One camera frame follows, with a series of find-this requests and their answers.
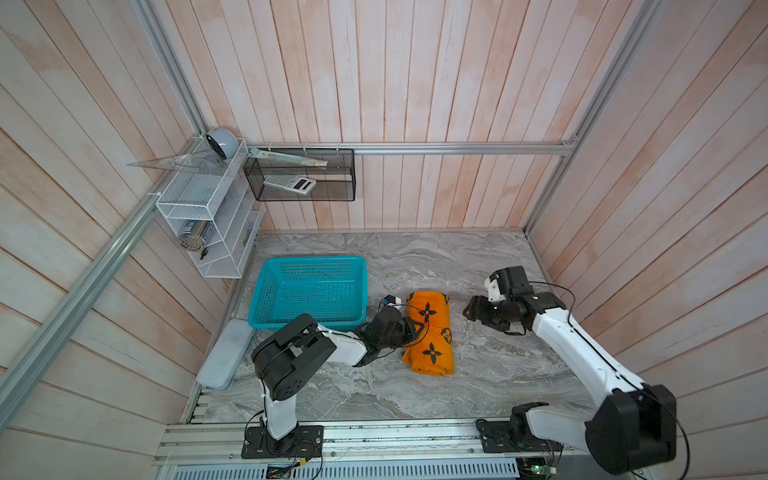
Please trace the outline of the orange patterned pillowcase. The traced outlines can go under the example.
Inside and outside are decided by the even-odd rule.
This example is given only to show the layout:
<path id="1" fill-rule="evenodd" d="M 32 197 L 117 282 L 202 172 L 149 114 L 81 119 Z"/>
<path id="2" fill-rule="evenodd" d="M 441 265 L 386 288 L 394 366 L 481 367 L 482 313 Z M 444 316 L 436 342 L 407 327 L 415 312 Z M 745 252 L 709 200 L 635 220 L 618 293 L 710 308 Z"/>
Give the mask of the orange patterned pillowcase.
<path id="1" fill-rule="evenodd" d="M 436 291 L 417 291 L 407 297 L 407 313 L 416 328 L 416 339 L 402 355 L 413 372 L 450 376 L 455 371 L 449 297 Z"/>

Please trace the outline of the teal plastic basket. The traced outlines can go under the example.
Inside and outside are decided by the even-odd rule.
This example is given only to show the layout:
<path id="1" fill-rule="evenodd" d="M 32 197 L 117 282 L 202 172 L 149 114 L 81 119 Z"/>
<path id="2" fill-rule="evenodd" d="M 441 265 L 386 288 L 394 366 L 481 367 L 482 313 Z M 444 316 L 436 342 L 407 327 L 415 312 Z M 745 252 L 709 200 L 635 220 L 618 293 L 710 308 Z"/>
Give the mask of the teal plastic basket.
<path id="1" fill-rule="evenodd" d="M 351 331 L 367 317 L 368 271 L 361 256 L 276 257 L 259 272 L 248 324 L 276 331 L 302 314 Z"/>

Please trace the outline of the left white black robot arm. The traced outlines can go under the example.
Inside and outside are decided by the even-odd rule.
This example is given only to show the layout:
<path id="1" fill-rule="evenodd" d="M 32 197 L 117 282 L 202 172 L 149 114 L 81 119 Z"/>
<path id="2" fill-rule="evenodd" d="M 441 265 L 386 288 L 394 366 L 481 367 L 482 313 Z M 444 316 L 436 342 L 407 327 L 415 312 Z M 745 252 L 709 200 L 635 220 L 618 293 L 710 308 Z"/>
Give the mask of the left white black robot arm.
<path id="1" fill-rule="evenodd" d="M 412 320 L 403 306 L 385 305 L 374 318 L 350 332 L 330 329 L 304 313 L 257 346 L 251 354 L 262 382 L 265 426 L 269 437 L 281 441 L 299 425 L 298 392 L 327 363 L 363 367 L 414 344 L 427 330 Z"/>

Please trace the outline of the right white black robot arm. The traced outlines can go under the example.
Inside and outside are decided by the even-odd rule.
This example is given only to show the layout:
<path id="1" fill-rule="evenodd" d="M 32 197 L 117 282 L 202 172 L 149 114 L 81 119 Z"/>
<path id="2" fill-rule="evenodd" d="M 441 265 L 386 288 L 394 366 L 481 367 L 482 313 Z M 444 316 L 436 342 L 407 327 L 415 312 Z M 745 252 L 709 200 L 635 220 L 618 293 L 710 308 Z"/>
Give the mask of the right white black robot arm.
<path id="1" fill-rule="evenodd" d="M 515 324 L 543 340 L 568 365 L 591 396 L 588 416 L 547 402 L 512 408 L 506 421 L 479 419 L 487 453 L 524 452 L 548 442 L 591 455 L 612 475 L 667 463 L 677 456 L 677 402 L 663 385 L 650 385 L 615 360 L 578 324 L 553 285 L 538 292 L 521 266 L 493 272 L 486 295 L 474 296 L 463 314 L 510 334 Z"/>

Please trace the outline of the green circuit board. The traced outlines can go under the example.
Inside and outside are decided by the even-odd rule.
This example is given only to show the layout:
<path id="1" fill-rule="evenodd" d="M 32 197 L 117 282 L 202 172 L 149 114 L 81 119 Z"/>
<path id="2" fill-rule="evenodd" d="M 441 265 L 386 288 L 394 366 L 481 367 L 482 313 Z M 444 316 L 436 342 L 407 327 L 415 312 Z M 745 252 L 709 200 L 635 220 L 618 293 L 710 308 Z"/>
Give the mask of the green circuit board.
<path id="1" fill-rule="evenodd" d="M 551 479 L 558 473 L 558 469 L 554 466 L 531 463 L 529 461 L 520 461 L 518 470 L 520 479 L 523 480 L 546 480 Z"/>

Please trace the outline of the white calculator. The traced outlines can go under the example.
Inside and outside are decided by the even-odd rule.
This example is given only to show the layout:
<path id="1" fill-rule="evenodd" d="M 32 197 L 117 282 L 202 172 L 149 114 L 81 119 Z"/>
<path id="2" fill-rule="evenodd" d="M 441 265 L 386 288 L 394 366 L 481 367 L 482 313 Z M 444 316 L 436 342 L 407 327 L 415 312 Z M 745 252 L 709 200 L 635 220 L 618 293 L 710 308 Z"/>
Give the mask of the white calculator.
<path id="1" fill-rule="evenodd" d="M 265 186 L 297 195 L 309 194 L 316 184 L 315 180 L 298 175 L 268 175 L 264 178 Z"/>

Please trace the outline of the white rectangular plastic lid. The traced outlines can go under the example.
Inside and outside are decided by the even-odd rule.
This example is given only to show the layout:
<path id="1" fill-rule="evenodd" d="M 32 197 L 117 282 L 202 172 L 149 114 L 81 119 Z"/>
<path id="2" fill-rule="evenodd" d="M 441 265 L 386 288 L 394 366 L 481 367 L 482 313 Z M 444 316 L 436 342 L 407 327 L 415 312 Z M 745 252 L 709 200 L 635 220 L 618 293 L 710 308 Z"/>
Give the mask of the white rectangular plastic lid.
<path id="1" fill-rule="evenodd" d="M 225 389 L 251 344 L 253 334 L 254 329 L 246 320 L 230 320 L 203 363 L 197 383 L 204 388 Z"/>

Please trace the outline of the metal cylindrical brush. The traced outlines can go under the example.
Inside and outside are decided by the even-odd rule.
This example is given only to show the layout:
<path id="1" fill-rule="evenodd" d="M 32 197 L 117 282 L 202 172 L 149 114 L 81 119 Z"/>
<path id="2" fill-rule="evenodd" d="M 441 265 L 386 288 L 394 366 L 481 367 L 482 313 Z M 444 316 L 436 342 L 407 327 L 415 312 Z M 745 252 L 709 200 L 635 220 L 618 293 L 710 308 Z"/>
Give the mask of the metal cylindrical brush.
<path id="1" fill-rule="evenodd" d="M 180 230 L 180 246 L 190 252 L 199 252 L 206 246 L 209 222 L 206 220 L 187 220 Z"/>

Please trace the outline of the clear plastic ruler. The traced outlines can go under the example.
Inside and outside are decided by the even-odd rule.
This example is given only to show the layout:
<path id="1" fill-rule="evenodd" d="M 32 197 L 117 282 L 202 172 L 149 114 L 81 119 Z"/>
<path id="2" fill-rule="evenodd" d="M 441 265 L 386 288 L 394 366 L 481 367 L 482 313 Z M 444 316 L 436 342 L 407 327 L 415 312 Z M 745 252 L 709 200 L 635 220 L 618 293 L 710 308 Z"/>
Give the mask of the clear plastic ruler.
<path id="1" fill-rule="evenodd" d="M 320 160 L 310 158 L 306 156 L 293 155 L 287 153 L 281 153 L 272 150 L 262 150 L 258 148 L 251 148 L 248 152 L 250 158 L 256 158 L 260 160 L 266 160 L 271 162 L 284 162 L 291 165 L 299 165 L 306 167 L 325 167 L 328 165 L 326 160 Z"/>

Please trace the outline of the round white grey gadget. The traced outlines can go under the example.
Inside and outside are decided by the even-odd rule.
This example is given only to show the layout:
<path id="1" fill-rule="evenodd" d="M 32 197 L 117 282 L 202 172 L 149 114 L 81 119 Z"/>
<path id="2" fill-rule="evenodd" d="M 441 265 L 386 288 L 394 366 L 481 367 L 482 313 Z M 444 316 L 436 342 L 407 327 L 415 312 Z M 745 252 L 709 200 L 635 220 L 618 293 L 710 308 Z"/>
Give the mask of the round white grey gadget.
<path id="1" fill-rule="evenodd" d="M 232 160 L 239 149 L 239 141 L 235 135 L 226 128 L 209 130 L 205 135 L 205 139 L 210 148 L 221 160 Z"/>

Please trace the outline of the clear triangle set square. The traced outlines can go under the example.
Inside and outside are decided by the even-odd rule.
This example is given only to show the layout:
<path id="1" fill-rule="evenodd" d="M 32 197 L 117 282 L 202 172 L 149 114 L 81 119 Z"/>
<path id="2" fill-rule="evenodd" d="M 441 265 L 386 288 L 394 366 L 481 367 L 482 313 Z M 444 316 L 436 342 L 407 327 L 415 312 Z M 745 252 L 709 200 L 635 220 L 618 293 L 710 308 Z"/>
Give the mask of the clear triangle set square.
<path id="1" fill-rule="evenodd" d="M 218 174 L 223 167 L 221 160 L 208 152 L 193 152 L 153 160 L 130 163 L 131 167 L 191 172 L 195 174 Z"/>

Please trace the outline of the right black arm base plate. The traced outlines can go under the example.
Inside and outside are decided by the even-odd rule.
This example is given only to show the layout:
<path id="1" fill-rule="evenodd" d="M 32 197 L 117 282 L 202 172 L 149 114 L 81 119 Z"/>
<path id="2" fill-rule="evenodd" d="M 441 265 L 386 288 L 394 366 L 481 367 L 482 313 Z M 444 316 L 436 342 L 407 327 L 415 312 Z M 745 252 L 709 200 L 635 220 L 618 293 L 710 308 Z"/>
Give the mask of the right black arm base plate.
<path id="1" fill-rule="evenodd" d="M 490 421 L 478 419 L 475 427 L 485 453 L 558 453 L 561 444 L 535 437 L 527 424 L 519 419 Z"/>

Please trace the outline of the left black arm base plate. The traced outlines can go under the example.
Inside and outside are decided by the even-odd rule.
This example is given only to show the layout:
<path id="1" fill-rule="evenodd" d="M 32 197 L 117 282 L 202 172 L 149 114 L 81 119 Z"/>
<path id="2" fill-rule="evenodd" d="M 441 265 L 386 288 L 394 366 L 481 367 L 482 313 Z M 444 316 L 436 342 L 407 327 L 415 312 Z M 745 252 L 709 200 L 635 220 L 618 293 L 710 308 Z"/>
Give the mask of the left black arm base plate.
<path id="1" fill-rule="evenodd" d="M 273 438 L 266 427 L 248 427 L 241 458 L 310 460 L 321 456 L 323 440 L 323 426 L 298 425 L 280 440 Z"/>

